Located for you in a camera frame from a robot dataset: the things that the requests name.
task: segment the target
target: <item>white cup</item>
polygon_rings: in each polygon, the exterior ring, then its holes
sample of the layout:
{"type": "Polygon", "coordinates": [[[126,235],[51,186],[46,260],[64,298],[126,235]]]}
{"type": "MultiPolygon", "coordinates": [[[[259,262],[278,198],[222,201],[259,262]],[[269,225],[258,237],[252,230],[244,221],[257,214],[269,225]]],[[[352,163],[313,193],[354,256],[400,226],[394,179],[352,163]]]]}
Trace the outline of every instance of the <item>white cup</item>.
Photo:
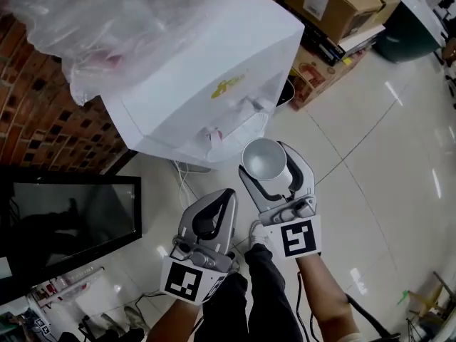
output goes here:
{"type": "Polygon", "coordinates": [[[270,195],[289,196],[293,177],[286,166],[285,150],[275,140],[258,138],[249,142],[242,151],[242,165],[270,195]]]}

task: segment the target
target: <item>sticker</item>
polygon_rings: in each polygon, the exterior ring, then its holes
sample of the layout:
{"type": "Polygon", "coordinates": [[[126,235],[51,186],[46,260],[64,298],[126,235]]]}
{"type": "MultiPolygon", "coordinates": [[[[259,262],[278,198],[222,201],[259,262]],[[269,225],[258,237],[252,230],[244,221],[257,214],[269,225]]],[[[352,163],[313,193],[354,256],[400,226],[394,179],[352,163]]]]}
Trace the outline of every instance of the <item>sticker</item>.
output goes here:
{"type": "Polygon", "coordinates": [[[329,0],[304,0],[303,9],[321,20],[329,0]]]}
{"type": "Polygon", "coordinates": [[[295,259],[321,252],[319,215],[268,225],[264,229],[281,259],[295,259]]]}
{"type": "Polygon", "coordinates": [[[201,283],[202,271],[174,263],[165,290],[181,298],[195,301],[201,283]]]}
{"type": "Polygon", "coordinates": [[[207,295],[205,296],[205,298],[203,299],[203,303],[205,301],[208,301],[210,298],[212,298],[212,295],[215,294],[215,292],[217,291],[217,289],[219,288],[220,285],[222,285],[222,282],[225,280],[225,276],[221,276],[219,277],[219,279],[217,280],[217,282],[215,283],[215,285],[212,287],[212,289],[209,290],[209,293],[207,293],[207,295]]]}
{"type": "Polygon", "coordinates": [[[314,228],[310,219],[281,228],[285,257],[316,250],[314,228]]]}

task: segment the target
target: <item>hand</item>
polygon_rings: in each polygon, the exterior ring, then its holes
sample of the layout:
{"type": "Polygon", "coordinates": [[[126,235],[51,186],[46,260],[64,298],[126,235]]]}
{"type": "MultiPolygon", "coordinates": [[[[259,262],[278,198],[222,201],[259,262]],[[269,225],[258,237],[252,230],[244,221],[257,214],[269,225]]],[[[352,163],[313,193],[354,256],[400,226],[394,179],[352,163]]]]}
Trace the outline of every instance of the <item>hand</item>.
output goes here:
{"type": "Polygon", "coordinates": [[[24,325],[26,322],[22,316],[11,316],[9,322],[13,324],[18,324],[20,326],[24,325]]]}

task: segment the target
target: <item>yellow logo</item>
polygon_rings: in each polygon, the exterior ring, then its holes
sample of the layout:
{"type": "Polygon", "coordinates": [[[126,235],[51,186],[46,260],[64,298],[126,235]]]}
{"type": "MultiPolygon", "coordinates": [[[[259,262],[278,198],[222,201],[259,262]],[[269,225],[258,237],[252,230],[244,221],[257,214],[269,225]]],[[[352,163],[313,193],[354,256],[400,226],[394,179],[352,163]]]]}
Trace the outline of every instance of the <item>yellow logo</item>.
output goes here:
{"type": "Polygon", "coordinates": [[[211,99],[218,98],[221,96],[221,94],[226,93],[229,88],[232,88],[236,84],[238,84],[240,81],[244,80],[245,75],[242,74],[238,77],[233,77],[230,78],[228,81],[223,80],[219,85],[217,86],[216,91],[214,91],[211,95],[211,99]]]}

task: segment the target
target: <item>white cable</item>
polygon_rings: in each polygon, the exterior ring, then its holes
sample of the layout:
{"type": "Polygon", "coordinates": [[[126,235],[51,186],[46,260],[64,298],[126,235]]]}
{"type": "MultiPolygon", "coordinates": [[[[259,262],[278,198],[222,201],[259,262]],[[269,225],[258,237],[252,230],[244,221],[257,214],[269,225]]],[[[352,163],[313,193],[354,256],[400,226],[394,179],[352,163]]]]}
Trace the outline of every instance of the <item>white cable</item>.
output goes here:
{"type": "Polygon", "coordinates": [[[185,186],[185,178],[187,177],[188,173],[186,172],[185,173],[185,176],[182,178],[182,171],[179,167],[179,164],[180,162],[178,161],[173,161],[176,168],[177,168],[177,171],[179,172],[179,180],[180,180],[180,186],[179,186],[179,202],[180,202],[180,206],[183,208],[183,210],[186,210],[187,207],[190,205],[190,196],[188,194],[188,191],[187,191],[187,187],[185,186]],[[184,206],[184,204],[182,203],[182,188],[184,189],[184,192],[186,194],[186,197],[187,197],[187,206],[184,206]]]}

